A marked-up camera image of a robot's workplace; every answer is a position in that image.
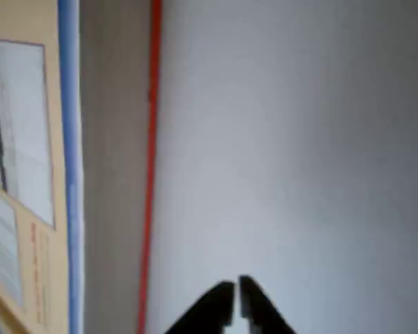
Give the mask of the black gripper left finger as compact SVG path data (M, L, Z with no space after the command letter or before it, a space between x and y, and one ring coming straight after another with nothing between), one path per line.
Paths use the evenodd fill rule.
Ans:
M166 331L169 334L221 334L232 323L235 284L223 280L205 292Z

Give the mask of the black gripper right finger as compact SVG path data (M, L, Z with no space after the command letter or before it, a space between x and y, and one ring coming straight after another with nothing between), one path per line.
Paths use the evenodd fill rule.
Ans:
M296 334L251 276L240 276L239 286L241 316L248 321L250 333Z

